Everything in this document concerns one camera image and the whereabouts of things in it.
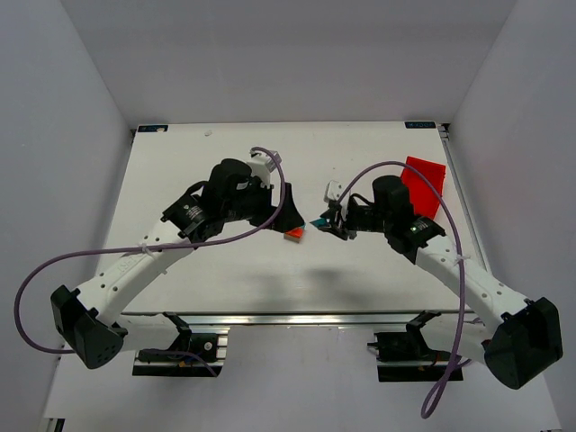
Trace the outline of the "red wood block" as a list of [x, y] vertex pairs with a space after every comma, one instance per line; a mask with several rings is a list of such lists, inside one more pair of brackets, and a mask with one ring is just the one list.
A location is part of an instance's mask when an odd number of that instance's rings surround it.
[[291, 230], [285, 232], [283, 234], [283, 236], [291, 236], [291, 237], [298, 237], [298, 238], [302, 237], [303, 238], [304, 233], [305, 233], [305, 228], [299, 227], [299, 228], [291, 229]]

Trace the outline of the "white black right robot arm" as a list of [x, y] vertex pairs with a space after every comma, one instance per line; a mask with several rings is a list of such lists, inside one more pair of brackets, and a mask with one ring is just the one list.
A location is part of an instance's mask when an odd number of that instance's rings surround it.
[[420, 353], [449, 351], [460, 339], [458, 354], [486, 365], [510, 389], [530, 382], [563, 356], [559, 311], [542, 297], [527, 298], [500, 282], [456, 250], [455, 241], [426, 216], [414, 211], [408, 187], [396, 175], [373, 180], [373, 200], [356, 200], [342, 184], [328, 183], [328, 209], [318, 230], [354, 239], [359, 232], [384, 235], [391, 248], [433, 275], [479, 318], [460, 323], [437, 311], [423, 311], [406, 326]]

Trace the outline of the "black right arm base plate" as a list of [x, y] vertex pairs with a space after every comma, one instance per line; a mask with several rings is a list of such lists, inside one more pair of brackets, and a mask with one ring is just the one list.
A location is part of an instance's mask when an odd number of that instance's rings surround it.
[[449, 354], [444, 351], [420, 353], [405, 332], [373, 335], [367, 349], [376, 356], [380, 383], [433, 383], [442, 378]]

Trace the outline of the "red plastic bin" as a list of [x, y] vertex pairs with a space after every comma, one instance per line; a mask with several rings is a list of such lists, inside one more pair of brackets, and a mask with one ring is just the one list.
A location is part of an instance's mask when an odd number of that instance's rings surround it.
[[[442, 195], [446, 178], [445, 165], [413, 156], [407, 156], [405, 164], [420, 172], [436, 192]], [[409, 189], [409, 198], [415, 213], [433, 220], [437, 215], [440, 202], [427, 183], [406, 167], [403, 168], [400, 179]]]

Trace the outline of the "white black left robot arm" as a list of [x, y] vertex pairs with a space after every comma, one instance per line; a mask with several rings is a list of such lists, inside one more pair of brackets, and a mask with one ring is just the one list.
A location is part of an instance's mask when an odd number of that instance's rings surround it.
[[248, 221], [280, 233], [301, 227], [304, 220], [290, 183], [281, 182], [280, 201], [273, 203], [273, 163], [260, 152], [248, 162], [223, 159], [208, 180], [190, 186], [162, 212], [135, 251], [122, 254], [77, 288], [60, 286], [50, 296], [58, 333], [87, 368], [102, 367], [128, 350], [196, 356], [192, 331], [176, 313], [136, 317], [122, 313], [171, 265], [221, 234], [228, 223]]

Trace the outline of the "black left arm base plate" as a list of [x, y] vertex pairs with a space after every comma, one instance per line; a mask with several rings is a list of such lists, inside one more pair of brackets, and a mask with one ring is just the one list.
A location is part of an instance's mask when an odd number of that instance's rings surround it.
[[147, 348], [137, 352], [133, 376], [216, 378], [224, 366], [228, 334], [223, 331], [180, 337], [170, 348]]

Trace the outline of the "teal triangular wood block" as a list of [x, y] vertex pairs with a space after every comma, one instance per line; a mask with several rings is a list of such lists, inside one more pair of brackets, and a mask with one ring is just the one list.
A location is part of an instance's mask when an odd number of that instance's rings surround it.
[[311, 224], [313, 227], [317, 228], [317, 229], [320, 229], [320, 228], [323, 228], [323, 227], [327, 227], [327, 226], [328, 226], [328, 222], [327, 222], [325, 219], [323, 219], [323, 218], [320, 218], [320, 219], [317, 219], [317, 220], [312, 220], [312, 221], [310, 222], [310, 224]]

